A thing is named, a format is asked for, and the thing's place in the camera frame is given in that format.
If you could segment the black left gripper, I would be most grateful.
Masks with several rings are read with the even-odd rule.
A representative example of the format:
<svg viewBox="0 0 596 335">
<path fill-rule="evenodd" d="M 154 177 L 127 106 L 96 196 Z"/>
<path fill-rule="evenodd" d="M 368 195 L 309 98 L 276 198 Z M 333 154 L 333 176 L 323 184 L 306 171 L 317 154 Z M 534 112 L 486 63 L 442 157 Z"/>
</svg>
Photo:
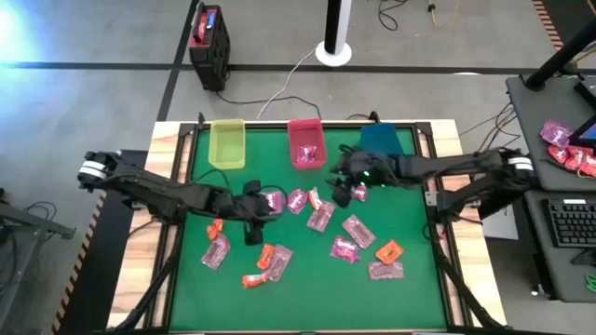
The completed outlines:
<svg viewBox="0 0 596 335">
<path fill-rule="evenodd" d="M 242 194 L 233 195 L 231 191 L 226 191 L 222 199 L 222 217 L 225 220 L 243 221 L 246 246 L 263 243 L 264 213 L 269 216 L 276 214 L 274 208 L 264 208 L 264 196 L 260 190 L 261 183 L 252 180 L 244 184 Z M 273 194 L 267 194 L 265 198 L 269 204 L 275 203 Z"/>
</svg>

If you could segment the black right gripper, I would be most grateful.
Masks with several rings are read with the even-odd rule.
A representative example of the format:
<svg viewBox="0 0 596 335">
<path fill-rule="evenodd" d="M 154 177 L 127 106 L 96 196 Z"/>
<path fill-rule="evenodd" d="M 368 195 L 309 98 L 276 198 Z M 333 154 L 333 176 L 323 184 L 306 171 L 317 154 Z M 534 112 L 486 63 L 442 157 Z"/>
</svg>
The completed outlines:
<svg viewBox="0 0 596 335">
<path fill-rule="evenodd" d="M 331 168 L 331 173 L 343 177 L 329 180 L 335 188 L 335 203 L 340 208 L 347 208 L 352 199 L 351 189 L 344 186 L 394 186 L 395 163 L 390 156 L 366 151 L 358 146 L 340 144 L 340 156 Z"/>
</svg>

